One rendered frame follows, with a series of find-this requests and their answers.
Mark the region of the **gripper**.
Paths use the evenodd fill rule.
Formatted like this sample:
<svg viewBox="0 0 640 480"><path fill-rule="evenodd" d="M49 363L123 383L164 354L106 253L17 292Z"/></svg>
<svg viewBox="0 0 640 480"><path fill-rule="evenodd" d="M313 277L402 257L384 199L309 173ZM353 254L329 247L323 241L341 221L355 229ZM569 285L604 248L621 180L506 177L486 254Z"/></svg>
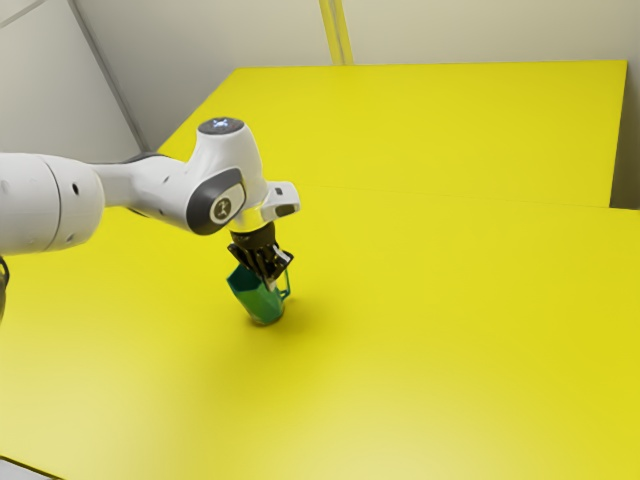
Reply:
<svg viewBox="0 0 640 480"><path fill-rule="evenodd" d="M229 252L248 269L257 269L269 291L276 287L278 278L286 272L294 259L291 252L279 248L274 224L251 232L231 232Z"/></svg>

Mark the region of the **teal faceted mug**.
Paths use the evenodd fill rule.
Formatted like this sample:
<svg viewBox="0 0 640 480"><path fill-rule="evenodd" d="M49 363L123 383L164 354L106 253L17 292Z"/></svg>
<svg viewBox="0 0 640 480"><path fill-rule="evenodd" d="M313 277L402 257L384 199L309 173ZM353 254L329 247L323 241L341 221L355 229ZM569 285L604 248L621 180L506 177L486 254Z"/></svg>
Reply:
<svg viewBox="0 0 640 480"><path fill-rule="evenodd" d="M284 289L269 290L251 270L239 264L226 279L235 298L250 318L259 325L271 325L284 314L284 301L291 293L289 273L285 272Z"/></svg>

